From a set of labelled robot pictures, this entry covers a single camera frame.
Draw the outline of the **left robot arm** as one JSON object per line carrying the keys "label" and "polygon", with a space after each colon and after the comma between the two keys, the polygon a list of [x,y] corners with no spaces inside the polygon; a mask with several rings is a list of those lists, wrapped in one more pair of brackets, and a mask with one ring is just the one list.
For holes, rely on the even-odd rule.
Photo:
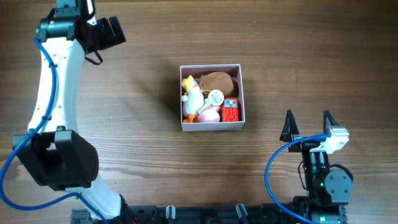
{"label": "left robot arm", "polygon": [[40,186],[75,197],[93,223],[132,223],[123,197],[99,173],[96,149],[78,133],[76,101],[82,65],[90,54],[126,39],[117,17],[97,19],[93,1],[58,1],[36,29],[41,73],[27,133],[13,139],[18,158]]}

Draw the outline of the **wooden cat rattle drum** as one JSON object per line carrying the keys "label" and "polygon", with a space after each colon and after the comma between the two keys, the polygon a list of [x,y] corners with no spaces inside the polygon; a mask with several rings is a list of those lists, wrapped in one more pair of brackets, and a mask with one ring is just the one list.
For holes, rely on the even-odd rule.
{"label": "wooden cat rattle drum", "polygon": [[224,102],[224,94],[221,90],[211,90],[207,102],[197,110],[197,115],[207,110],[210,106],[220,106]]}

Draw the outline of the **red toy car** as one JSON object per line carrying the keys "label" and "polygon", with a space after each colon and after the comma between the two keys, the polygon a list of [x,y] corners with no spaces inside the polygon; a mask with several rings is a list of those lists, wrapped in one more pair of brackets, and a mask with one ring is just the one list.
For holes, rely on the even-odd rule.
{"label": "red toy car", "polygon": [[221,107],[222,122],[239,121],[239,101],[237,98],[226,98]]}

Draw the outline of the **brown plush animal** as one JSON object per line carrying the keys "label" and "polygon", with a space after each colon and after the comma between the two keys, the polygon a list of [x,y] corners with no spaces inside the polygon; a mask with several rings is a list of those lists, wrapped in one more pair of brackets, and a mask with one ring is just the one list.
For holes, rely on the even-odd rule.
{"label": "brown plush animal", "polygon": [[235,97],[234,81],[225,72],[212,72],[202,75],[199,86],[207,98],[211,90],[220,90],[225,97]]}

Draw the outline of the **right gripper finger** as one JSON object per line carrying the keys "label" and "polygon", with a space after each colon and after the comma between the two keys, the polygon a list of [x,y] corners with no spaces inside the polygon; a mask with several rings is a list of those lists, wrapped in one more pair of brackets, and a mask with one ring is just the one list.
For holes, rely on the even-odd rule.
{"label": "right gripper finger", "polygon": [[297,127],[294,114],[292,110],[288,110],[279,140],[282,142],[292,142],[294,140],[297,140],[299,137],[300,132]]}
{"label": "right gripper finger", "polygon": [[334,126],[339,126],[339,124],[335,121],[330,111],[325,110],[323,112],[323,133],[328,134],[329,130]]}

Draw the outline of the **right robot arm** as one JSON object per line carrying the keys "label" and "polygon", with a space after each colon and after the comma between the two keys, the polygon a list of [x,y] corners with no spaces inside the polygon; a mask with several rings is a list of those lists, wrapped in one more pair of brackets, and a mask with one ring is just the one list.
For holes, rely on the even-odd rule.
{"label": "right robot arm", "polygon": [[325,140],[301,141],[289,147],[289,152],[302,155],[302,186],[307,191],[306,196],[294,197],[292,211],[315,223],[343,224],[348,222],[345,206],[353,190],[353,175],[343,165],[330,164],[328,156],[345,146],[349,132],[326,110],[323,133]]}

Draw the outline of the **pink duck toy with hat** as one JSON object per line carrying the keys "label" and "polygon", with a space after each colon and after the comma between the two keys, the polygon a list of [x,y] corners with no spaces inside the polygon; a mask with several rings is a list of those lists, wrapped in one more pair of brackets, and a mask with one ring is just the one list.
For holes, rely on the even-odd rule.
{"label": "pink duck toy with hat", "polygon": [[209,106],[198,116],[199,123],[218,123],[220,122],[221,106]]}

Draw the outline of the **white yellow duck toy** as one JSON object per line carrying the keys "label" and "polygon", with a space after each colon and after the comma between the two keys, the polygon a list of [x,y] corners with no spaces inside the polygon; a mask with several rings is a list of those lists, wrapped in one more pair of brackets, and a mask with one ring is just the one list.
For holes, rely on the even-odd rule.
{"label": "white yellow duck toy", "polygon": [[197,116],[197,110],[204,105],[205,99],[199,84],[190,75],[182,80],[182,87],[185,94],[182,95],[182,113],[185,117],[184,123],[192,123]]}

